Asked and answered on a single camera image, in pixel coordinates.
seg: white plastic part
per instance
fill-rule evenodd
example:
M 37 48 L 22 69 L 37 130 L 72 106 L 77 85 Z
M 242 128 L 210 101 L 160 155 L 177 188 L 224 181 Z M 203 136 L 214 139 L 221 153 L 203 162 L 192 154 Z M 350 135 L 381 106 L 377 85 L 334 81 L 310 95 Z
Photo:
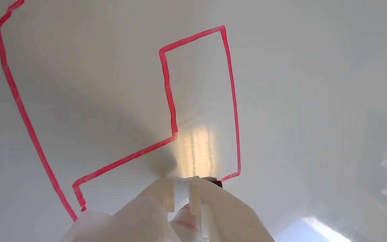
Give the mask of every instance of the white plastic part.
M 189 181 L 189 203 L 210 242 L 274 242 L 252 208 L 209 181 Z
M 181 242 L 206 242 L 201 237 L 200 221 L 197 215 L 190 212 L 189 204 L 181 208 L 170 222 Z
M 62 242 L 274 242 L 252 208 L 200 178 L 188 181 L 190 209 L 168 222 L 174 182 L 158 179 L 113 216 L 85 211 Z
M 172 178 L 159 179 L 114 216 L 85 211 L 62 242 L 180 242 L 167 220 L 173 187 Z

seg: red drawn rectangle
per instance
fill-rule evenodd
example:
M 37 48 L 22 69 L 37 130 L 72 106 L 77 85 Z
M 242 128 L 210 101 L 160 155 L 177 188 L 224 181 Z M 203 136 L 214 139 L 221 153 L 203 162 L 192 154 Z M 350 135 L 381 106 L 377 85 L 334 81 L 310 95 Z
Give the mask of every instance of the red drawn rectangle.
M 14 101 L 17 105 L 17 108 L 18 108 L 20 115 L 23 119 L 23 122 L 25 123 L 26 129 L 29 133 L 29 136 L 31 138 L 32 143 L 34 144 L 35 150 L 38 153 L 40 161 L 43 164 L 43 167 L 46 170 L 46 173 L 47 173 L 47 175 L 52 183 L 52 186 L 53 186 L 55 192 L 57 193 L 60 201 L 62 202 L 63 206 L 65 207 L 66 211 L 69 213 L 69 215 L 71 216 L 73 221 L 75 221 L 77 219 L 77 215 L 75 214 L 75 212 L 73 211 L 73 209 L 69 205 L 68 201 L 66 200 L 66 197 L 63 194 L 63 192 L 59 186 L 59 183 L 58 183 L 58 181 L 57 181 L 57 179 L 56 179 L 56 177 L 55 177 L 55 175 L 54 175 L 54 173 L 53 173 L 53 171 L 52 171 L 52 169 L 51 169 L 51 167 L 50 167 L 50 165 L 49 165 L 49 163 L 44 155 L 40 141 L 38 140 L 38 137 L 35 134 L 35 130 L 31 124 L 31 121 L 29 120 L 28 114 L 27 114 L 26 109 L 23 105 L 23 101 L 22 101 L 20 94 L 17 90 L 17 86 L 16 86 L 14 78 L 11 74 L 11 70 L 9 68 L 7 57 L 6 57 L 5 46 L 4 46 L 3 38 L 2 38 L 2 34 L 1 34 L 1 27 L 10 18 L 10 16 L 12 15 L 12 12 L 15 9 L 17 9 L 18 7 L 20 7 L 21 5 L 23 5 L 24 2 L 25 2 L 25 0 L 15 1 L 11 6 L 9 6 L 6 13 L 0 19 L 0 59 L 1 59 L 1 66 L 3 69 L 4 75 L 6 77 L 6 80 L 8 82 L 8 85 L 10 87 L 10 90 L 12 92 Z M 209 29 L 209 30 L 206 30 L 206 31 L 198 33 L 198 34 L 194 34 L 194 35 L 187 37 L 187 38 L 184 38 L 182 40 L 176 41 L 175 43 L 169 44 L 169 45 L 164 46 L 163 48 L 160 49 L 159 56 L 160 56 L 160 60 L 162 63 L 165 92 L 167 95 L 167 101 L 168 101 L 168 106 L 169 106 L 170 115 L 171 115 L 172 136 L 164 139 L 163 141 L 157 142 L 156 144 L 153 144 L 149 147 L 146 147 L 142 150 L 139 150 L 135 153 L 132 153 L 131 155 L 128 155 L 128 156 L 126 156 L 118 161 L 113 162 L 112 164 L 109 164 L 105 167 L 102 167 L 102 168 L 98 169 L 97 171 L 95 171 L 89 175 L 86 175 L 86 176 L 78 179 L 77 181 L 75 181 L 73 183 L 72 187 L 73 187 L 74 193 L 77 197 L 77 200 L 79 201 L 80 207 L 82 208 L 81 209 L 82 211 L 84 211 L 86 209 L 86 207 L 85 207 L 86 201 L 84 200 L 83 194 L 80 191 L 80 184 L 83 184 L 83 183 L 85 183 L 85 182 L 87 182 L 87 181 L 119 166 L 119 165 L 122 165 L 122 164 L 124 164 L 132 159 L 138 158 L 139 156 L 144 155 L 148 152 L 151 152 L 152 150 L 156 150 L 159 147 L 162 147 L 162 146 L 177 139 L 178 130 L 177 130 L 177 122 L 176 122 L 176 118 L 175 118 L 176 117 L 175 105 L 174 105 L 174 100 L 172 98 L 172 92 L 171 92 L 171 87 L 170 87 L 170 83 L 169 83 L 169 71 L 168 71 L 168 64 L 167 64 L 165 52 L 170 51 L 171 49 L 177 48 L 177 47 L 184 45 L 186 43 L 189 43 L 191 41 L 197 40 L 198 38 L 203 37 L 205 35 L 208 35 L 208 34 L 211 34 L 214 32 L 219 32 L 219 31 L 221 32 L 221 35 L 222 35 L 222 40 L 223 40 L 223 44 L 224 44 L 224 48 L 225 48 L 225 52 L 226 52 L 226 56 L 227 56 L 227 61 L 228 61 L 228 69 L 229 69 L 230 83 L 231 83 L 231 90 L 232 90 L 232 102 L 233 102 L 233 107 L 234 107 L 235 137 L 236 137 L 237 161 L 238 161 L 238 170 L 232 174 L 229 174 L 229 175 L 223 177 L 222 179 L 220 179 L 220 181 L 224 181 L 224 180 L 227 180 L 227 179 L 232 178 L 234 176 L 240 175 L 240 173 L 241 173 L 240 137 L 239 137 L 239 129 L 238 129 L 238 113 L 237 113 L 237 102 L 235 99 L 234 78 L 232 75 L 232 65 L 231 65 L 230 52 L 229 52 L 228 41 L 227 41 L 227 36 L 226 36 L 226 29 L 225 29 L 225 26 L 219 26 L 219 27 Z
M 163 141 L 160 141 L 156 144 L 153 144 L 149 147 L 146 147 L 142 150 L 139 150 L 135 153 L 132 153 L 131 155 L 128 155 L 126 156 L 125 158 L 122 158 L 118 161 L 115 161 L 113 162 L 112 164 L 109 164 L 101 169 L 98 169 L 97 171 L 89 174 L 89 175 L 86 175 L 80 179 L 78 179 L 77 181 L 74 182 L 73 184 L 73 190 L 74 190 L 74 193 L 75 195 L 77 196 L 77 199 L 79 201 L 79 204 L 80 204 L 80 207 L 81 207 L 81 211 L 84 211 L 86 210 L 86 201 L 85 199 L 83 198 L 83 194 L 82 192 L 80 191 L 80 185 L 119 166 L 119 165 L 122 165 L 132 159 L 135 159 L 141 155 L 144 155 L 146 153 L 149 153 L 151 152 L 152 150 L 156 150 L 158 149 L 159 147 L 162 147 L 174 140 L 177 139 L 177 121 L 176 121 L 176 113 L 175 113 L 175 105 L 174 105 L 174 100 L 172 98 L 172 92 L 171 92 L 171 86 L 170 86 L 170 82 L 169 82 L 169 71 L 168 71 L 168 63 L 167 63 L 167 59 L 166 59 L 166 56 L 165 56 L 165 52 L 167 51 L 170 51 L 172 49 L 175 49 L 179 46 L 182 46 L 186 43 L 189 43 L 189 42 L 192 42 L 194 40 L 197 40 L 198 38 L 200 37 L 204 37 L 208 34 L 212 34 L 214 32 L 221 32 L 221 35 L 222 35 L 222 40 L 223 40 L 223 44 L 224 44 L 224 47 L 225 47 L 225 52 L 226 52 L 226 56 L 227 56 L 227 61 L 228 61 L 228 69 L 229 69 L 229 76 L 230 76 L 230 82 L 231 82 L 231 90 L 232 90 L 232 102 L 233 102 L 233 107 L 234 107 L 234 117 L 235 117 L 235 138 L 236 138 L 236 146 L 237 146 L 237 161 L 238 161 L 238 170 L 234 173 L 231 173 L 225 177 L 223 177 L 221 179 L 221 181 L 224 181 L 224 180 L 227 180 L 229 178 L 232 178 L 234 176 L 238 176 L 240 175 L 241 173 L 241 158 L 240 158 L 240 136 L 239 136 L 239 130 L 238 130 L 238 113 L 237 113 L 237 102 L 236 102 L 236 99 L 235 99 L 235 86 L 234 86 L 234 77 L 232 75 L 232 65 L 231 65 L 231 57 L 230 57 L 230 53 L 229 53 L 229 46 L 228 46 L 228 40 L 227 40 L 227 36 L 226 36 L 226 29 L 225 29 L 225 26 L 219 26 L 219 27 L 216 27 L 216 28 L 213 28 L 213 29 L 209 29 L 209 30 L 206 30 L 206 31 L 203 31 L 203 32 L 200 32 L 198 34 L 194 34 L 190 37 L 187 37 L 187 38 L 184 38 L 184 39 L 181 39 L 179 41 L 176 41 L 174 43 L 171 43 L 169 45 L 166 45 L 164 47 L 162 47 L 160 50 L 159 50 L 159 57 L 160 57 L 160 60 L 161 60 L 161 63 L 162 63 L 162 71 L 163 71 L 163 75 L 164 75 L 164 86 L 165 86 L 165 93 L 166 93 L 166 96 L 167 96 L 167 101 L 168 101 L 168 107 L 169 107 L 169 111 L 170 111 L 170 115 L 171 115 L 171 131 L 172 131 L 172 136 L 167 138 L 167 139 L 164 139 Z

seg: curved white surface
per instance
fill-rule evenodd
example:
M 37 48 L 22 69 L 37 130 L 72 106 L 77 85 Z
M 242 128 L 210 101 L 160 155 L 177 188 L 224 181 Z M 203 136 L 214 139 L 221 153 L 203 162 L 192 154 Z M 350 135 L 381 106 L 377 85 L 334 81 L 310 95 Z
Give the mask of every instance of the curved white surface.
M 0 0 L 0 17 L 13 0 Z M 158 50 L 225 25 L 241 175 L 224 188 L 276 242 L 387 241 L 387 2 L 26 1 L 2 28 L 49 164 L 72 183 L 171 135 Z M 236 170 L 219 34 L 167 53 L 173 143 L 82 185 L 113 214 L 156 177 Z M 58 241 L 72 221 L 44 172 L 0 65 L 0 241 Z

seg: white surface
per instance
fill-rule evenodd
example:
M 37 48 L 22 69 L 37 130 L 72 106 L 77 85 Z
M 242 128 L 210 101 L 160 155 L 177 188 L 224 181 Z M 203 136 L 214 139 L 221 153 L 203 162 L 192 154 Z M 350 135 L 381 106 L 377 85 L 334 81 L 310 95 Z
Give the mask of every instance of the white surface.
M 205 179 L 189 181 L 189 205 L 200 217 L 201 236 L 210 242 L 274 242 L 251 207 Z
M 0 0 L 0 17 L 11 3 Z M 158 50 L 222 24 L 242 161 L 224 187 L 273 236 L 315 217 L 353 242 L 387 241 L 387 2 L 378 0 L 27 1 L 2 28 L 7 56 L 77 214 L 76 179 L 171 134 Z M 83 184 L 88 209 L 113 214 L 173 170 L 235 171 L 222 48 L 212 34 L 168 53 L 178 141 Z M 183 158 L 189 150 L 197 156 Z M 58 241 L 71 224 L 0 66 L 0 241 Z

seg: red outline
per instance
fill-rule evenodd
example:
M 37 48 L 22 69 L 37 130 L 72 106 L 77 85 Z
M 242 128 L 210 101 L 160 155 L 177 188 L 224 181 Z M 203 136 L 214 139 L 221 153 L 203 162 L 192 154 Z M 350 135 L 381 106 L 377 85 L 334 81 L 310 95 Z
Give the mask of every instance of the red outline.
M 69 205 L 68 201 L 65 198 L 65 195 L 63 194 L 58 181 L 56 180 L 55 175 L 53 174 L 53 171 L 51 167 L 49 166 L 49 163 L 44 155 L 43 149 L 41 148 L 40 142 L 38 141 L 37 135 L 34 131 L 34 128 L 32 127 L 31 121 L 29 120 L 28 114 L 25 110 L 25 107 L 23 105 L 23 102 L 20 98 L 20 94 L 17 90 L 17 86 L 15 84 L 14 78 L 11 74 L 10 68 L 8 66 L 7 62 L 7 57 L 6 57 L 6 51 L 2 39 L 2 34 L 1 34 L 1 27 L 3 24 L 10 18 L 12 12 L 20 7 L 23 3 L 25 3 L 25 0 L 17 0 L 15 3 L 13 3 L 9 8 L 7 9 L 6 13 L 1 17 L 0 19 L 0 58 L 1 58 L 1 66 L 3 68 L 4 74 L 6 76 L 6 80 L 8 82 L 8 85 L 10 87 L 10 90 L 13 94 L 13 98 L 16 102 L 17 108 L 19 109 L 19 113 L 23 119 L 23 122 L 25 123 L 26 129 L 29 133 L 29 136 L 31 138 L 32 143 L 34 144 L 35 150 L 38 153 L 38 156 L 40 158 L 41 163 L 43 164 L 44 169 L 46 170 L 47 175 L 49 176 L 49 179 L 53 185 L 53 188 L 55 192 L 58 194 L 58 197 L 60 201 L 62 202 L 63 206 L 65 207 L 66 211 L 69 213 L 73 221 L 77 220 L 77 215 L 75 214 L 74 210 L 71 208 Z M 226 36 L 226 29 L 225 26 L 219 26 L 213 29 L 206 30 L 204 32 L 194 34 L 190 37 L 184 38 L 182 40 L 179 40 L 175 43 L 169 44 L 167 46 L 164 46 L 163 48 L 160 49 L 159 51 L 159 56 L 161 59 L 162 63 L 162 70 L 163 70 L 163 75 L 164 75 L 164 86 L 165 86 L 165 92 L 167 95 L 167 101 L 168 101 L 168 106 L 170 110 L 170 115 L 171 115 L 171 132 L 172 136 L 164 139 L 163 141 L 160 141 L 156 144 L 153 144 L 149 147 L 146 147 L 142 150 L 139 150 L 135 153 L 132 153 L 131 155 L 126 156 L 125 158 L 122 158 L 118 161 L 113 162 L 112 164 L 109 164 L 101 169 L 98 169 L 97 171 L 86 175 L 77 181 L 75 181 L 72 185 L 73 190 L 75 195 L 77 196 L 77 199 L 79 201 L 80 207 L 82 207 L 81 211 L 86 210 L 85 204 L 86 201 L 83 198 L 83 195 L 80 191 L 80 184 L 83 184 L 121 164 L 124 164 L 134 158 L 137 158 L 141 155 L 144 155 L 152 150 L 156 150 L 159 147 L 162 147 L 174 140 L 177 139 L 177 122 L 175 118 L 175 105 L 174 105 L 174 100 L 172 98 L 172 93 L 171 93 L 171 87 L 169 84 L 169 71 L 168 71 L 168 64 L 165 56 L 165 52 L 170 51 L 174 48 L 177 48 L 181 45 L 184 45 L 186 43 L 189 43 L 191 41 L 197 40 L 200 37 L 203 37 L 205 35 L 214 33 L 214 32 L 221 32 L 222 35 L 222 40 L 224 43 L 226 55 L 227 55 L 227 61 L 228 61 L 228 68 L 229 68 L 229 75 L 230 75 L 230 82 L 231 82 L 231 89 L 232 89 L 232 101 L 233 101 L 233 106 L 234 106 L 234 118 L 235 118 L 235 134 L 236 134 L 236 142 L 237 142 L 237 161 L 238 161 L 238 171 L 229 174 L 221 179 L 221 181 L 225 181 L 229 178 L 232 178 L 234 176 L 238 176 L 241 173 L 241 160 L 240 160 L 240 136 L 239 136 L 239 129 L 238 129 L 238 113 L 237 113 L 237 102 L 235 100 L 235 87 L 234 87 L 234 78 L 232 75 L 232 65 L 231 65 L 231 58 L 230 58 L 230 53 L 229 53 L 229 46 L 228 46 L 228 41 L 227 41 L 227 36 Z
M 20 98 L 19 91 L 17 90 L 16 83 L 14 82 L 13 75 L 11 74 L 10 68 L 7 62 L 6 51 L 3 43 L 3 38 L 1 35 L 1 27 L 3 24 L 10 18 L 11 13 L 20 7 L 25 0 L 17 0 L 7 9 L 7 12 L 0 19 L 0 58 L 1 58 L 1 66 L 3 68 L 4 74 L 6 76 L 8 85 L 10 87 L 11 93 L 13 94 L 14 101 L 16 102 L 17 108 L 19 109 L 20 116 L 22 116 L 23 122 L 25 123 L 26 129 L 28 130 L 29 137 L 31 137 L 32 144 L 34 144 L 35 150 L 38 153 L 41 163 L 43 164 L 44 169 L 46 170 L 47 176 L 50 179 L 50 182 L 53 185 L 53 188 L 58 194 L 60 201 L 63 206 L 67 210 L 68 214 L 71 216 L 73 221 L 77 220 L 77 215 L 74 210 L 71 208 L 68 203 L 65 195 L 63 194 L 58 181 L 56 180 L 55 175 L 53 174 L 52 169 L 50 168 L 49 163 L 44 155 L 43 149 L 41 148 L 40 142 L 38 141 L 37 135 L 35 134 L 34 128 L 32 127 L 31 121 L 29 120 L 28 114 L 26 113 L 25 107 L 23 105 L 22 99 Z
M 167 138 L 167 139 L 164 139 L 163 141 L 160 141 L 156 144 L 153 144 L 147 148 L 144 148 L 142 150 L 139 150 L 135 153 L 132 153 L 131 155 L 128 155 L 126 156 L 125 158 L 122 158 L 118 161 L 115 161 L 113 162 L 112 164 L 109 164 L 109 165 L 106 165 L 105 167 L 89 174 L 89 175 L 86 175 L 86 176 L 83 176 L 82 178 L 78 179 L 77 181 L 75 181 L 73 183 L 73 190 L 74 190 L 74 193 L 75 195 L 77 196 L 77 200 L 79 201 L 79 204 L 80 204 L 80 207 L 81 207 L 81 211 L 84 211 L 86 210 L 86 201 L 85 199 L 83 198 L 83 194 L 82 192 L 80 191 L 80 185 L 115 168 L 115 167 L 118 167 L 132 159 L 135 159 L 141 155 L 144 155 L 146 153 L 149 153 L 150 151 L 152 150 L 156 150 L 158 149 L 159 147 L 162 147 L 172 141 L 174 141 L 175 139 L 177 139 L 177 122 L 176 122 L 176 119 L 175 119 L 175 105 L 174 105 L 174 100 L 172 98 L 172 93 L 171 93 L 171 87 L 170 87 L 170 83 L 169 83 L 169 71 L 168 71 L 168 63 L 167 63 L 167 59 L 166 59 L 166 56 L 165 56 L 165 52 L 167 51 L 170 51 L 172 49 L 175 49 L 179 46 L 182 46 L 186 43 L 189 43 L 189 42 L 192 42 L 194 40 L 197 40 L 198 38 L 200 37 L 204 37 L 208 34 L 211 34 L 211 33 L 214 33 L 214 32 L 218 32 L 220 31 L 221 32 L 221 35 L 222 35 L 222 40 L 223 40 L 223 44 L 224 44 L 224 47 L 225 47 L 225 51 L 226 51 L 226 56 L 227 56 L 227 60 L 228 60 L 228 68 L 229 68 L 229 77 L 230 77 L 230 81 L 231 81 L 231 89 L 232 89 L 232 102 L 233 102 L 233 105 L 234 105 L 234 117 L 235 117 L 235 136 L 236 136 L 236 141 L 237 141 L 237 162 L 238 162 L 238 170 L 232 174 L 229 174 L 225 177 L 223 177 L 221 179 L 221 181 L 225 181 L 229 178 L 232 178 L 234 176 L 238 176 L 240 175 L 241 173 L 241 161 L 240 161 L 240 136 L 239 136 L 239 131 L 238 131 L 238 113 L 237 113 L 237 102 L 235 100 L 235 86 L 234 86 L 234 77 L 232 75 L 232 65 L 231 65 L 231 56 L 230 56 L 230 53 L 229 53 L 229 46 L 228 46 L 228 40 L 227 40 L 227 37 L 226 37 L 226 29 L 225 29 L 225 26 L 219 26 L 219 27 L 216 27 L 216 28 L 213 28 L 213 29 L 209 29 L 209 30 L 206 30 L 206 31 L 203 31 L 201 33 L 198 33 L 198 34 L 194 34 L 190 37 L 187 37 L 187 38 L 184 38 L 182 40 L 179 40 L 179 41 L 176 41 L 172 44 L 169 44 L 169 45 L 166 45 L 164 47 L 162 47 L 160 50 L 159 50 L 159 57 L 161 59 L 161 63 L 162 63 L 162 72 L 163 72 L 163 75 L 164 75 L 164 86 L 165 86 L 165 93 L 166 93 L 166 96 L 167 96 L 167 101 L 168 101 L 168 106 L 169 106 L 169 112 L 170 112 L 170 115 L 171 115 L 171 132 L 172 132 L 172 136 Z

